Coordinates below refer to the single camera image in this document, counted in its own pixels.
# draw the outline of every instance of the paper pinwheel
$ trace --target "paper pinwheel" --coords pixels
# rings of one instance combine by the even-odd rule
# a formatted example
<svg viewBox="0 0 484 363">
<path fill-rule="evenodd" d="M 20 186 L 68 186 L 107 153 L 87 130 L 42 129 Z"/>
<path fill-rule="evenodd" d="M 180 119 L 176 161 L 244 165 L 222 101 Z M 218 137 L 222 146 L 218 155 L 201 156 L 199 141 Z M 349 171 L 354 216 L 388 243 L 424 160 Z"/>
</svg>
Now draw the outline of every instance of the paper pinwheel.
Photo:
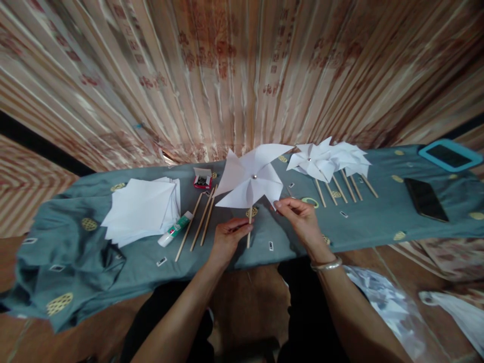
<svg viewBox="0 0 484 363">
<path fill-rule="evenodd" d="M 238 158 L 229 150 L 222 179 L 214 197 L 229 192 L 217 207 L 251 208 L 263 195 L 272 204 L 279 200 L 282 182 L 271 161 L 292 146 L 265 144 Z"/>
<path fill-rule="evenodd" d="M 328 137 L 319 145 L 297 145 L 301 150 L 291 156 L 287 170 L 295 169 L 303 174 L 308 174 L 315 179 L 329 183 L 337 165 L 331 160 L 332 146 L 331 137 Z"/>
<path fill-rule="evenodd" d="M 333 146 L 331 154 L 331 160 L 338 166 L 338 170 L 345 170 L 346 176 L 358 173 L 368 177 L 371 163 L 364 157 L 367 153 L 358 146 L 340 142 Z"/>
</svg>

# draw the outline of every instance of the silver bracelet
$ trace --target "silver bracelet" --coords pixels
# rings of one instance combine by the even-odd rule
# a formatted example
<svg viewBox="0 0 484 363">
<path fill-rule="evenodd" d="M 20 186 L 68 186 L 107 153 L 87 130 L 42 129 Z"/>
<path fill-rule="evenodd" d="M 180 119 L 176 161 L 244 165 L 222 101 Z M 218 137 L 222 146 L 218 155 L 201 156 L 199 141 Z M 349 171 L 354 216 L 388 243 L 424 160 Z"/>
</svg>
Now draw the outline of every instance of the silver bracelet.
<svg viewBox="0 0 484 363">
<path fill-rule="evenodd" d="M 316 271 L 316 272 L 325 271 L 325 270 L 334 270 L 335 268 L 341 266 L 342 264 L 343 264 L 343 261 L 341 260 L 341 257 L 336 256 L 336 260 L 324 265 L 314 266 L 313 263 L 311 262 L 311 268 L 313 271 Z"/>
</svg>

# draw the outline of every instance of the black phone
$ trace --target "black phone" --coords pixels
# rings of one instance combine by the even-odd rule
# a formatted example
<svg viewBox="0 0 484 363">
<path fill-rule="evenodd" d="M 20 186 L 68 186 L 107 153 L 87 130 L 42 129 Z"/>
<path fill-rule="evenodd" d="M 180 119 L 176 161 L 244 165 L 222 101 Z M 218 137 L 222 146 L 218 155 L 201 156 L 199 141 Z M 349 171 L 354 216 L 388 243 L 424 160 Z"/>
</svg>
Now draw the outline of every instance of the black phone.
<svg viewBox="0 0 484 363">
<path fill-rule="evenodd" d="M 428 218 L 449 222 L 449 218 L 434 192 L 434 188 L 424 181 L 405 178 L 405 185 L 417 212 Z"/>
</svg>

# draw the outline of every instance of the wooden floor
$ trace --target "wooden floor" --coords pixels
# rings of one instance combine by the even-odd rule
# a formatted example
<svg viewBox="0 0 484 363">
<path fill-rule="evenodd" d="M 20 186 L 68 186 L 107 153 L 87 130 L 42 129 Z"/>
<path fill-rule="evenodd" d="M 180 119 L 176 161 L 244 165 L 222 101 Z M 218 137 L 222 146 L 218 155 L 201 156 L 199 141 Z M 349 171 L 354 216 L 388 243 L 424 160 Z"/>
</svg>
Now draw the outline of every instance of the wooden floor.
<svg viewBox="0 0 484 363">
<path fill-rule="evenodd" d="M 0 239 L 0 291 L 14 282 L 15 252 L 22 238 Z M 347 265 L 370 268 L 388 277 L 416 301 L 425 322 L 427 350 L 419 361 L 481 362 L 450 315 L 422 304 L 417 293 L 444 288 L 448 282 L 389 247 L 340 254 Z M 0 316 L 0 356 L 10 362 L 78 362 L 96 355 L 99 362 L 118 356 L 124 335 L 149 294 L 122 301 L 76 328 L 53 335 L 47 321 Z M 287 340 L 289 292 L 275 265 L 226 273 L 211 302 L 215 326 L 210 341 L 216 353 L 274 336 Z"/>
</svg>

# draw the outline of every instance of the left hand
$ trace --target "left hand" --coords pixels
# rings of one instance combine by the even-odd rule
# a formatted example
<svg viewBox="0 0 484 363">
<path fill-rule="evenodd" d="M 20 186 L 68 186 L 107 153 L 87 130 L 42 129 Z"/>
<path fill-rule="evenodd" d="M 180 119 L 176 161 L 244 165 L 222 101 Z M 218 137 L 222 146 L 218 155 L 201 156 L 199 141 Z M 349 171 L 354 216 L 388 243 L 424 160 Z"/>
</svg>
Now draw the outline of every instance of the left hand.
<svg viewBox="0 0 484 363">
<path fill-rule="evenodd" d="M 215 239 L 209 263 L 213 263 L 226 269 L 232 259 L 240 239 L 253 229 L 248 218 L 232 218 L 226 223 L 221 223 L 215 228 Z"/>
</svg>

